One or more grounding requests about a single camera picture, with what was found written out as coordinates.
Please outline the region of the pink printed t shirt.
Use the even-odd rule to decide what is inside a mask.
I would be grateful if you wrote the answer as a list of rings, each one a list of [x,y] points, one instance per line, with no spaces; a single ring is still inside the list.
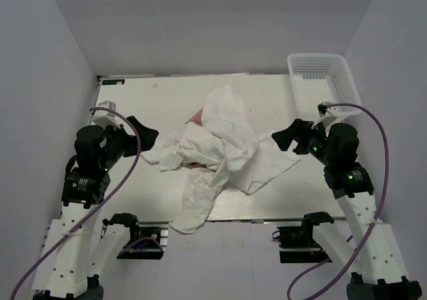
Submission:
[[[213,147],[214,136],[202,125],[203,110],[200,109],[184,125],[184,133],[179,141],[181,164],[188,169],[206,168],[215,165]]]

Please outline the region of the white t shirt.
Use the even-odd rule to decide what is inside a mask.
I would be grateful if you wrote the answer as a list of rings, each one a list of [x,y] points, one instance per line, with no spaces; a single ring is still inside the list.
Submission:
[[[231,86],[211,91],[202,110],[202,125],[216,140],[216,164],[189,169],[181,211],[171,224],[183,234],[193,234],[205,223],[216,197],[227,184],[252,195],[299,162],[296,154],[279,150],[271,133],[256,135],[242,98]],[[141,154],[142,158],[162,172],[184,167],[179,154],[184,125],[158,138],[151,150]]]

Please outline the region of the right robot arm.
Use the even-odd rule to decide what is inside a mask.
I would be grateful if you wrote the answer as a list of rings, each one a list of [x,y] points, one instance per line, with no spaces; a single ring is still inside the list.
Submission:
[[[272,134],[281,151],[292,142],[294,153],[310,154],[324,166],[324,177],[352,233],[355,247],[340,235],[327,212],[309,213],[302,221],[302,240],[319,245],[350,278],[348,299],[420,299],[422,289],[408,278],[396,262],[377,216],[378,206],[370,177],[357,162],[357,130],[346,123],[335,123],[330,130],[312,121],[295,119],[283,131]]]

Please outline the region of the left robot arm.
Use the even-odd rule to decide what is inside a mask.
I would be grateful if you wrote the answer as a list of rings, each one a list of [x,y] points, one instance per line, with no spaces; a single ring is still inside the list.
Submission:
[[[125,245],[139,242],[137,217],[116,213],[103,220],[106,232],[96,249],[91,249],[97,216],[107,201],[109,171],[122,157],[138,158],[149,151],[159,135],[134,116],[125,122],[133,135],[111,115],[97,117],[77,132],[61,196],[61,240],[53,250],[55,262],[47,285],[34,299],[102,299],[101,276]]]

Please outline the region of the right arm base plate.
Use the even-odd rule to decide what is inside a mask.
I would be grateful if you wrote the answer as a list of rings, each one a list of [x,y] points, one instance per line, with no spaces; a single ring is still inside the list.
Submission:
[[[278,242],[282,264],[330,262],[326,252],[312,238],[306,237],[301,227],[277,227],[272,239]]]

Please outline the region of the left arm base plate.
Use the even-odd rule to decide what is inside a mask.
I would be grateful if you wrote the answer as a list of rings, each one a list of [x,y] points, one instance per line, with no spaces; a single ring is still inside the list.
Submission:
[[[117,259],[160,260],[167,247],[168,228],[164,225],[142,225],[119,252]]]

